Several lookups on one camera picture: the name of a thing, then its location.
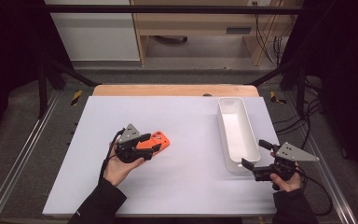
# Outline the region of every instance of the gray gripper bracket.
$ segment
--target gray gripper bracket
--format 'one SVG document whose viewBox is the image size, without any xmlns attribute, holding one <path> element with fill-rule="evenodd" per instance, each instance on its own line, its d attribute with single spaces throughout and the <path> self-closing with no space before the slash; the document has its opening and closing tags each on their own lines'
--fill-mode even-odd
<svg viewBox="0 0 358 224">
<path fill-rule="evenodd" d="M 275 156 L 287 159 L 289 161 L 319 161 L 320 159 L 308 152 L 295 147 L 291 144 L 284 143 L 275 153 Z"/>
<path fill-rule="evenodd" d="M 138 132 L 138 130 L 132 124 L 129 124 L 126 130 L 124 130 L 124 133 L 121 135 L 120 139 L 118 139 L 118 142 L 125 143 L 130 140 L 139 138 L 140 136 L 141 134 Z"/>
</svg>

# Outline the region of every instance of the white cabinet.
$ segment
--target white cabinet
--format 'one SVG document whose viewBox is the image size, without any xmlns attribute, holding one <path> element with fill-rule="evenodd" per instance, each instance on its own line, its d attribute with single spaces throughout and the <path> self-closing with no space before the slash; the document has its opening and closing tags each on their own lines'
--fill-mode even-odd
<svg viewBox="0 0 358 224">
<path fill-rule="evenodd" d="M 129 5 L 128 0 L 45 0 L 47 5 Z M 71 61 L 139 61 L 132 15 L 51 13 Z"/>
</svg>

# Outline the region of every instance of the white table surface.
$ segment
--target white table surface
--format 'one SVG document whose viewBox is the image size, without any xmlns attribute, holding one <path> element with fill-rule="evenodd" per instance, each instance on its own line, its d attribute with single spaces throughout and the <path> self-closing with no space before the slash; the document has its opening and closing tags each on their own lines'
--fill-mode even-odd
<svg viewBox="0 0 358 224">
<path fill-rule="evenodd" d="M 279 144 L 263 98 L 243 98 L 255 140 Z M 118 186 L 123 217 L 254 216 L 275 213 L 269 182 L 229 172 L 217 125 L 218 97 L 91 96 L 78 123 L 44 215 L 71 216 L 98 182 L 109 142 L 132 123 L 163 131 L 171 144 Z M 256 166 L 273 162 L 260 148 Z"/>
</svg>

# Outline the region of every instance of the wooden edge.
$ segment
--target wooden edge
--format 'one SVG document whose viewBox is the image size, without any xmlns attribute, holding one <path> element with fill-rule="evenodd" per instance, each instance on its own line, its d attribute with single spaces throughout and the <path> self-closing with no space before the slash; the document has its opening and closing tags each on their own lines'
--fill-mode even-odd
<svg viewBox="0 0 358 224">
<path fill-rule="evenodd" d="M 258 97 L 255 86 L 249 85 L 100 85 L 93 96 L 254 96 Z"/>
</svg>

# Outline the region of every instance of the sleeve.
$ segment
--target sleeve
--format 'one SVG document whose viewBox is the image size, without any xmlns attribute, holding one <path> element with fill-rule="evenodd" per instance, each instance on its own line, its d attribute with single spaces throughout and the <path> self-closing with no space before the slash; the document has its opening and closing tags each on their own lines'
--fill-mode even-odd
<svg viewBox="0 0 358 224">
<path fill-rule="evenodd" d="M 126 199 L 119 189 L 103 179 L 69 219 L 68 224 L 115 223 L 116 211 Z"/>
<path fill-rule="evenodd" d="M 273 224 L 315 224 L 318 223 L 301 189 L 291 192 L 274 193 L 277 213 L 272 218 Z"/>
</svg>

